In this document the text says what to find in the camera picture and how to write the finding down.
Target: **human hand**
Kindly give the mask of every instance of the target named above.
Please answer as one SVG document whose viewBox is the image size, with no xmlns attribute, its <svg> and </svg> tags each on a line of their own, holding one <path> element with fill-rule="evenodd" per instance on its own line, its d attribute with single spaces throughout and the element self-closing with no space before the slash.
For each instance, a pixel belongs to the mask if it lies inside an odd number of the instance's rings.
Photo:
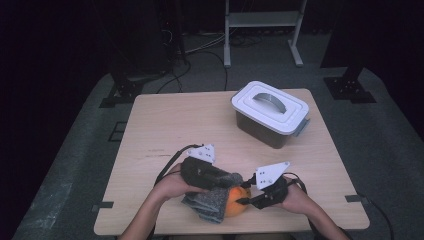
<svg viewBox="0 0 424 240">
<path fill-rule="evenodd" d="M 287 182 L 292 181 L 291 178 L 284 178 Z M 288 194 L 284 201 L 273 206 L 283 208 L 292 213 L 307 214 L 317 204 L 297 184 L 291 184 L 288 186 Z"/>
<path fill-rule="evenodd" d="M 153 188 L 155 193 L 163 201 L 179 197 L 187 192 L 207 192 L 205 189 L 188 185 L 180 174 L 181 164 L 176 164 Z"/>
</svg>

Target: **container handle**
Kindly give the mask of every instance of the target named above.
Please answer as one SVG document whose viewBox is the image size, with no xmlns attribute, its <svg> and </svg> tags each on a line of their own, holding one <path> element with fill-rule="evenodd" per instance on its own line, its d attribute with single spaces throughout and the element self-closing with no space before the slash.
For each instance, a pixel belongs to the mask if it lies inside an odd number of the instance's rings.
<svg viewBox="0 0 424 240">
<path fill-rule="evenodd" d="M 286 113 L 287 109 L 284 103 L 280 101 L 280 99 L 274 97 L 273 95 L 269 93 L 258 93 L 253 97 L 254 100 L 265 100 L 267 102 L 270 102 L 274 104 L 280 110 L 281 113 Z"/>
</svg>

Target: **orange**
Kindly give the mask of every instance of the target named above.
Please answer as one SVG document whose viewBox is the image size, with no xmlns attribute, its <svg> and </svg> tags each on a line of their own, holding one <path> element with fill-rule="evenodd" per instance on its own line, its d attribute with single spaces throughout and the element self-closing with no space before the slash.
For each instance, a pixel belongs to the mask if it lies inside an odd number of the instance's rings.
<svg viewBox="0 0 424 240">
<path fill-rule="evenodd" d="M 235 217 L 241 214 L 248 205 L 242 205 L 238 202 L 240 198 L 250 198 L 250 190 L 236 186 L 230 189 L 228 194 L 227 205 L 225 208 L 225 217 Z"/>
</svg>

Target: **human arm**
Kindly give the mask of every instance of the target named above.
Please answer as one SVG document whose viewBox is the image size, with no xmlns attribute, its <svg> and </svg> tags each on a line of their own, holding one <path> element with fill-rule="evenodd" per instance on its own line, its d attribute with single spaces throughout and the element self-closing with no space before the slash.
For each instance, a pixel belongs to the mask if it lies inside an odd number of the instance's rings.
<svg viewBox="0 0 424 240">
<path fill-rule="evenodd" d="M 186 192 L 205 191 L 188 185 L 179 174 L 180 168 L 180 164 L 175 165 L 169 170 L 168 175 L 153 187 L 119 240 L 146 239 L 156 223 L 160 208 L 166 201 Z"/>
<path fill-rule="evenodd" d="M 274 206 L 292 213 L 304 214 L 320 234 L 327 239 L 349 239 L 328 214 L 296 184 L 291 184 L 288 187 L 288 194 L 284 201 Z"/>
</svg>

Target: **white metal shelf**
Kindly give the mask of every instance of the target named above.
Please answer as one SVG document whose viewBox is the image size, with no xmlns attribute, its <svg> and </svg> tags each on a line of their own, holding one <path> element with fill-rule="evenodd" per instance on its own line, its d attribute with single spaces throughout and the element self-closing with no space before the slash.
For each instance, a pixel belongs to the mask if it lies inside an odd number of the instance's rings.
<svg viewBox="0 0 424 240">
<path fill-rule="evenodd" d="M 302 67 L 303 61 L 300 58 L 296 43 L 302 25 L 307 0 L 300 0 L 299 11 L 285 12 L 241 12 L 230 13 L 229 0 L 225 2 L 225 44 L 224 44 L 224 66 L 231 67 L 230 56 L 230 28 L 232 27 L 279 27 L 294 26 L 293 39 L 288 40 L 290 51 L 293 55 L 296 66 Z"/>
</svg>

